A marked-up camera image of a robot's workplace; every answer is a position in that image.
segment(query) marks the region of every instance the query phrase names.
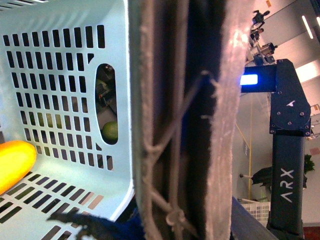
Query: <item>blue light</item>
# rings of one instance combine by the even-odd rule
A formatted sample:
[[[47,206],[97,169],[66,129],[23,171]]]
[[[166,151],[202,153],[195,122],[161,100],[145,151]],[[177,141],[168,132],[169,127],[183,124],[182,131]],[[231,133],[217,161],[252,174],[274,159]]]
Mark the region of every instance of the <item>blue light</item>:
[[[240,79],[240,85],[256,85],[258,83],[257,74],[242,75]]]

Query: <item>fluorescent light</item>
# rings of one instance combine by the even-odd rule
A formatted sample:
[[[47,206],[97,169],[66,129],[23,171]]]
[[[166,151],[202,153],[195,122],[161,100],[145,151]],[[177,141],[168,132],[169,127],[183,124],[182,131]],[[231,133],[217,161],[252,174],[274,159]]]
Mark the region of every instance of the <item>fluorescent light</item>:
[[[311,30],[310,30],[310,27],[309,27],[309,25],[308,25],[308,23],[307,23],[306,17],[305,17],[305,16],[302,16],[302,20],[303,20],[303,22],[304,22],[304,25],[305,25],[305,27],[306,27],[306,30],[308,31],[308,34],[309,34],[310,38],[311,38],[311,39],[314,39],[314,36],[312,35]]]
[[[240,79],[240,85],[256,85],[258,83],[257,74],[242,75]]]

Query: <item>green plant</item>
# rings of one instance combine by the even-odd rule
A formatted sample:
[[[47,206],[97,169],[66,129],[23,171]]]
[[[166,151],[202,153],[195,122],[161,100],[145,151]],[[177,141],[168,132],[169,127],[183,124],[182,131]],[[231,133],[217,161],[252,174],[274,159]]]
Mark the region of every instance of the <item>green plant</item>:
[[[314,171],[315,163],[311,160],[311,155],[304,155],[304,174],[310,171]]]

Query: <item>arx logo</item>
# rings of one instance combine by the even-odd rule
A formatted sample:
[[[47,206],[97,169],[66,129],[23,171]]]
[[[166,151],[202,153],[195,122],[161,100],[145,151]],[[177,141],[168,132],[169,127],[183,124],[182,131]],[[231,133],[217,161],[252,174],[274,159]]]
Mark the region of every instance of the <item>arx logo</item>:
[[[283,172],[283,174],[281,174],[281,176],[280,176],[281,178],[283,178],[285,176],[288,176],[289,178],[294,179],[294,177],[291,175],[294,172],[294,170],[286,171],[283,168],[281,168],[281,171]],[[281,181],[280,182],[280,187],[284,187],[285,186],[286,189],[293,189],[293,187],[291,186],[292,184],[294,184],[293,181],[292,182]],[[283,197],[285,200],[287,200],[289,203],[292,203],[292,200],[288,197],[291,194],[293,194],[292,191],[284,193],[284,194],[281,194],[280,196]]]

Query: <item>white plastic basket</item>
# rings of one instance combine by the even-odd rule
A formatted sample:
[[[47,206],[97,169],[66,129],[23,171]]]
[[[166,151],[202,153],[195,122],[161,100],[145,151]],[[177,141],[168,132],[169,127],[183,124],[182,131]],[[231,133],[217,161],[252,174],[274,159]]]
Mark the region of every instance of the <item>white plastic basket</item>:
[[[115,220],[133,195],[128,3],[0,0],[0,20],[0,132],[38,152],[29,175],[0,196],[0,239],[73,239],[79,227],[46,219],[77,208]],[[112,117],[96,115],[101,64],[115,69],[114,145],[100,134]]]
[[[263,226],[267,226],[268,217],[270,212],[270,202],[257,202],[242,204],[256,220],[258,220]]]

